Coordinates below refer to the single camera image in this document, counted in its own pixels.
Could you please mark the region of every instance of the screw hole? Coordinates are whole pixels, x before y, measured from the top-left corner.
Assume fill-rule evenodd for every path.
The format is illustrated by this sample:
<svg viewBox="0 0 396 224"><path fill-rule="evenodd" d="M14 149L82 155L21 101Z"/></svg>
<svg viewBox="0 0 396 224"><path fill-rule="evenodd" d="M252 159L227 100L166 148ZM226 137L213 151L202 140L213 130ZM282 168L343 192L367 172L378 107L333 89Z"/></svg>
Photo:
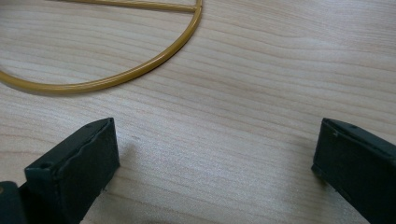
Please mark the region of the screw hole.
<svg viewBox="0 0 396 224"><path fill-rule="evenodd" d="M51 166L52 166L52 162L46 161L46 162L44 162L44 163L42 163L42 164L40 165L40 168L41 168L41 169L47 169L47 168L50 168Z"/></svg>

